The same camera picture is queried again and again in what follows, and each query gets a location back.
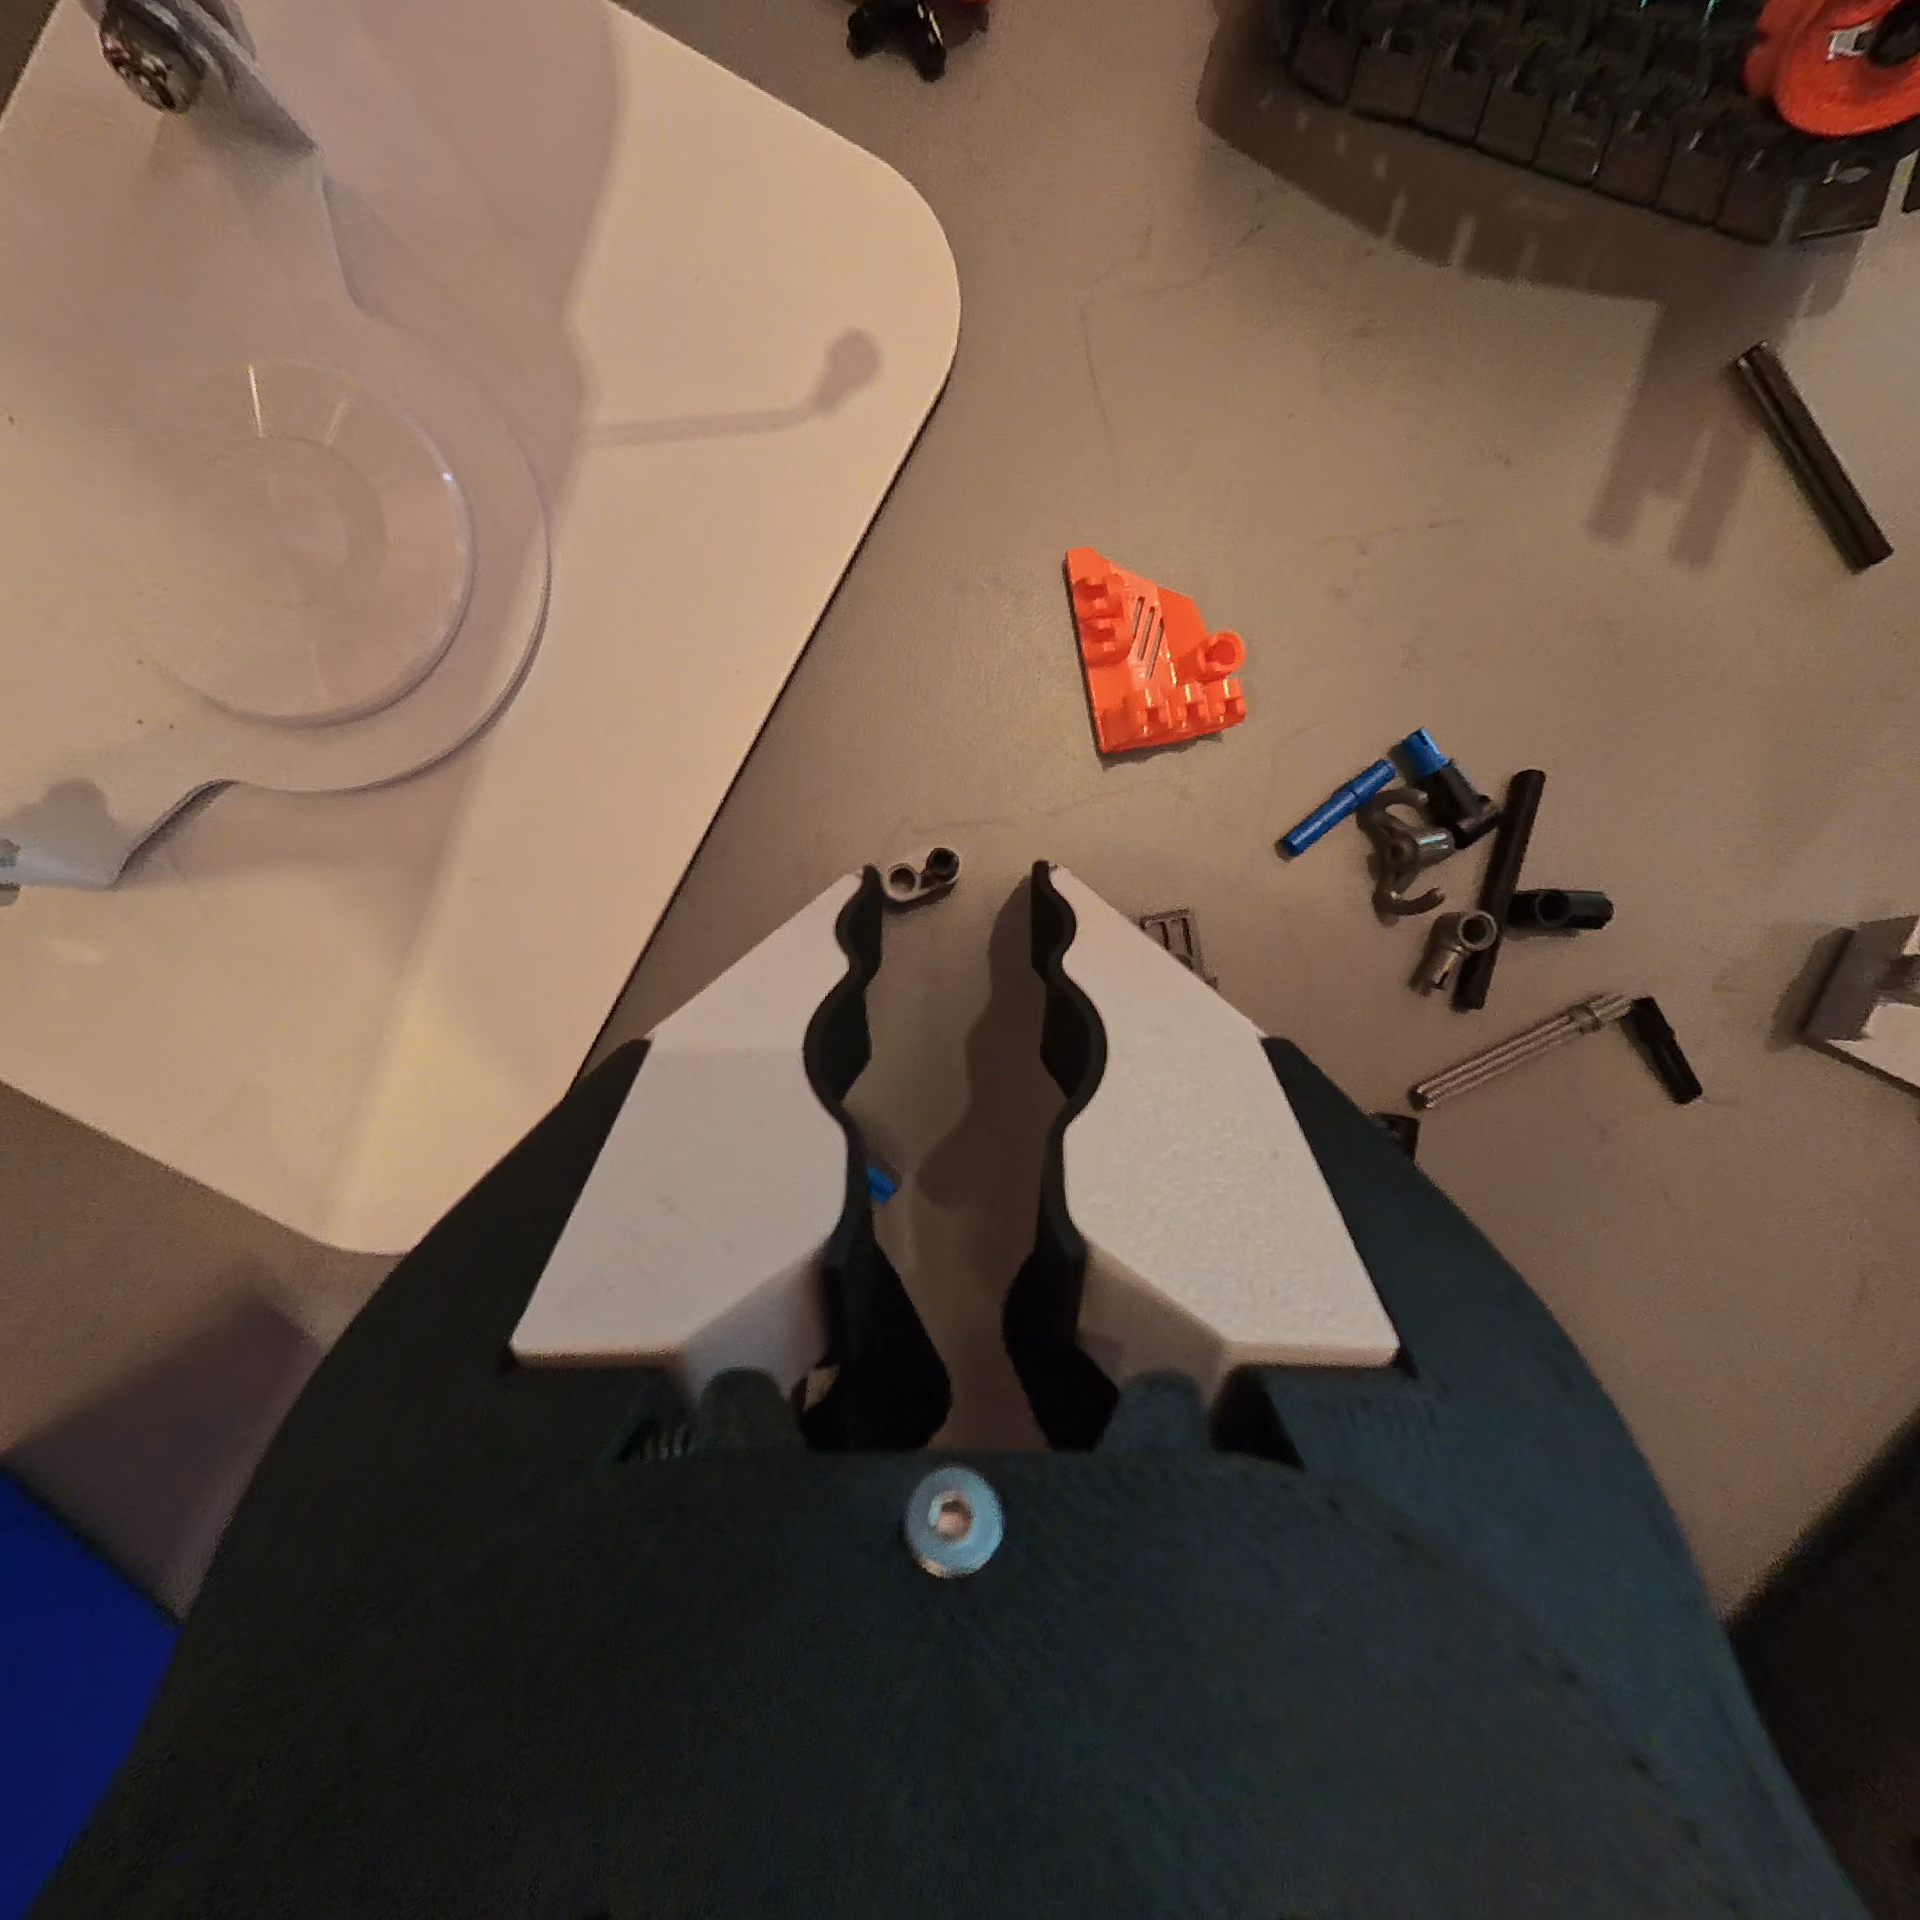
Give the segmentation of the white book stand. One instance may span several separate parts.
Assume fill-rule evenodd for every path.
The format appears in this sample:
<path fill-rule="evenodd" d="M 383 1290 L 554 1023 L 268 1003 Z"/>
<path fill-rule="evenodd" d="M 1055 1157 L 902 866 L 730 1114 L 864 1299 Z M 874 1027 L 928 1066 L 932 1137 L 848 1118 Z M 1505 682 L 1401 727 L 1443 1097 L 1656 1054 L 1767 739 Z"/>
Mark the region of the white book stand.
<path fill-rule="evenodd" d="M 566 1091 L 960 331 L 617 6 L 58 6 L 6 109 L 6 1088 L 410 1247 Z"/>

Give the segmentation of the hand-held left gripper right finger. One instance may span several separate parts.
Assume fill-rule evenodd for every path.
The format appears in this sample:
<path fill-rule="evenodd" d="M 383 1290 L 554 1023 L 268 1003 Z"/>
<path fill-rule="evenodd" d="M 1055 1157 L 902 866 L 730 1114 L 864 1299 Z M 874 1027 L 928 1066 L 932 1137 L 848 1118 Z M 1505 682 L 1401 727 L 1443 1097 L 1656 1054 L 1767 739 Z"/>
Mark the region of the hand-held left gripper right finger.
<path fill-rule="evenodd" d="M 1401 1337 L 1263 1030 L 1059 863 L 1026 887 L 1047 1129 L 1001 1344 L 1047 1449 L 1092 1451 L 1130 1386 L 1211 1413 L 1250 1370 L 1371 1374 Z"/>

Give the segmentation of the dark grey axle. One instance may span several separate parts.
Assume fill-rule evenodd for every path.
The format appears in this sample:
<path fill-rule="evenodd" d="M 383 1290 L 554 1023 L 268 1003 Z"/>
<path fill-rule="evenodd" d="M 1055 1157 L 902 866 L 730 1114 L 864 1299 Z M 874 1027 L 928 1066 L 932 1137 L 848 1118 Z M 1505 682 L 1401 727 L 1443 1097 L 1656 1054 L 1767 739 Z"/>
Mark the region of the dark grey axle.
<path fill-rule="evenodd" d="M 1536 1023 L 1497 1045 L 1474 1053 L 1470 1058 L 1441 1070 L 1409 1088 L 1409 1104 L 1418 1114 L 1432 1114 L 1457 1097 L 1495 1083 L 1497 1080 L 1532 1066 L 1547 1054 L 1593 1039 L 1630 1014 L 1635 999 L 1625 995 L 1600 995 L 1579 999 L 1567 1011 Z"/>

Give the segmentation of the long black axle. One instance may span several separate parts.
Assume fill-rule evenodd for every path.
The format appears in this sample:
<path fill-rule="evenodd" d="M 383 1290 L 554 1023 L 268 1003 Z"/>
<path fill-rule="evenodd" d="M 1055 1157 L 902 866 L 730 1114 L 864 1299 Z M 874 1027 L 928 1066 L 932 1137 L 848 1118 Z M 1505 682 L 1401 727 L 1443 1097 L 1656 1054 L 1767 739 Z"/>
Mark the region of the long black axle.
<path fill-rule="evenodd" d="M 1770 344 L 1739 353 L 1734 375 L 1843 565 L 1867 571 L 1892 554 L 1876 515 Z"/>
<path fill-rule="evenodd" d="M 1457 973 L 1451 1006 L 1462 1015 L 1481 1011 L 1494 991 L 1507 914 L 1520 890 L 1529 837 L 1539 822 L 1546 785 L 1547 775 L 1539 768 L 1524 768 L 1507 785 L 1494 853 L 1489 855 L 1480 887 L 1480 913 L 1495 925 L 1495 942 L 1463 959 Z"/>

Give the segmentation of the small orange fin piece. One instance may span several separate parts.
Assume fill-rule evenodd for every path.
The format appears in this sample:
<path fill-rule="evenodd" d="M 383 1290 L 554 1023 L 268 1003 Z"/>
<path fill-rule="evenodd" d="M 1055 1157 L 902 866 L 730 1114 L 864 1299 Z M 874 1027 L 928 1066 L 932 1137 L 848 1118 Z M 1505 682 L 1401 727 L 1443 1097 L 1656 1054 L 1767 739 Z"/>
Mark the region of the small orange fin piece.
<path fill-rule="evenodd" d="M 993 3 L 856 3 L 847 49 L 854 61 L 902 56 L 923 83 L 948 66 L 948 38 L 968 42 L 993 26 Z"/>

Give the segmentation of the small black pin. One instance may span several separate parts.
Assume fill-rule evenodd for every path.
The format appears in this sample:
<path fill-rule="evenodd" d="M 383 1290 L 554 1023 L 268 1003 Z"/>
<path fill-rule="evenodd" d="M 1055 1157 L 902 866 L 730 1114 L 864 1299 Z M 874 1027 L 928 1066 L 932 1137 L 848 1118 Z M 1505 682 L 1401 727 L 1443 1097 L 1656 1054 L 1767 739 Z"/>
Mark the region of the small black pin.
<path fill-rule="evenodd" d="M 1672 1104 L 1687 1106 L 1703 1097 L 1697 1070 L 1658 999 L 1635 998 L 1622 1027 Z"/>

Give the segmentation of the orange wedge brick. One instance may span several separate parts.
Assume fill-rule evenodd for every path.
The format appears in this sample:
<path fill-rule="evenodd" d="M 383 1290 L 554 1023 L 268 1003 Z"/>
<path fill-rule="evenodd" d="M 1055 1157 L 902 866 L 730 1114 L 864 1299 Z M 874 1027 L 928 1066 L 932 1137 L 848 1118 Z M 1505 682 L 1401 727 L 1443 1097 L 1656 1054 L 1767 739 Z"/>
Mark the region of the orange wedge brick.
<path fill-rule="evenodd" d="M 1064 554 L 1064 582 L 1103 760 L 1178 747 L 1246 721 L 1238 632 L 1209 627 L 1188 595 L 1086 544 Z"/>

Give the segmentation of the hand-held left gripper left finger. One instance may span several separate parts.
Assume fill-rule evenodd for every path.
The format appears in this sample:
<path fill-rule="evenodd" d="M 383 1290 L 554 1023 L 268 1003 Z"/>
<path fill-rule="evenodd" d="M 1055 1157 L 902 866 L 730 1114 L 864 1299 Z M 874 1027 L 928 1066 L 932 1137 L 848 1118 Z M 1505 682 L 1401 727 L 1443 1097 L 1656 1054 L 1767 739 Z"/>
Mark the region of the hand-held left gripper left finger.
<path fill-rule="evenodd" d="M 756 1374 L 816 1449 L 922 1449 L 952 1381 L 878 1247 L 848 1093 L 871 1057 L 878 870 L 830 883 L 647 1035 L 513 1333 L 537 1370 L 636 1365 L 686 1401 Z"/>

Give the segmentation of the blue plastic bin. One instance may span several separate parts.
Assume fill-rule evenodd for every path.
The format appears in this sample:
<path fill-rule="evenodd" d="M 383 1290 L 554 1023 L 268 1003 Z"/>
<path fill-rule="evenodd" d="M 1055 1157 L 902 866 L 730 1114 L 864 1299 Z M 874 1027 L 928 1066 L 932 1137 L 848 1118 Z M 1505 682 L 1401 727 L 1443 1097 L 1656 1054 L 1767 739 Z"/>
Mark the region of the blue plastic bin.
<path fill-rule="evenodd" d="M 3 1915 L 25 1915 L 123 1766 L 176 1621 L 3 1478 Z"/>

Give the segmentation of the grey orange tracked toy robot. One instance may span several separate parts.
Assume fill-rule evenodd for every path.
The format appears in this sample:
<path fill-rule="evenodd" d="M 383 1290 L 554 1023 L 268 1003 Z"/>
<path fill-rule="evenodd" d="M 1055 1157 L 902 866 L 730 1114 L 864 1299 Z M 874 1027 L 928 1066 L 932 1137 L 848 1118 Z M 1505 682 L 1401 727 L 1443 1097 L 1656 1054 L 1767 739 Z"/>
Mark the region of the grey orange tracked toy robot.
<path fill-rule="evenodd" d="M 1494 173 L 1750 250 L 1916 218 L 1916 6 L 1215 6 L 1202 125 L 1355 223 Z"/>

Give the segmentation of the flat grey panel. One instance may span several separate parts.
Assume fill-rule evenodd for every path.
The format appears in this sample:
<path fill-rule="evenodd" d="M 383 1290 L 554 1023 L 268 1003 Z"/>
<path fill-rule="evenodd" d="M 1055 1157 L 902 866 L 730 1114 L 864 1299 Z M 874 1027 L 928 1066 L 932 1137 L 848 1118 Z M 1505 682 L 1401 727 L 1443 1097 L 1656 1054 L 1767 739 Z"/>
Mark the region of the flat grey panel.
<path fill-rule="evenodd" d="M 1800 1041 L 1918 1093 L 1918 914 L 1843 933 Z"/>

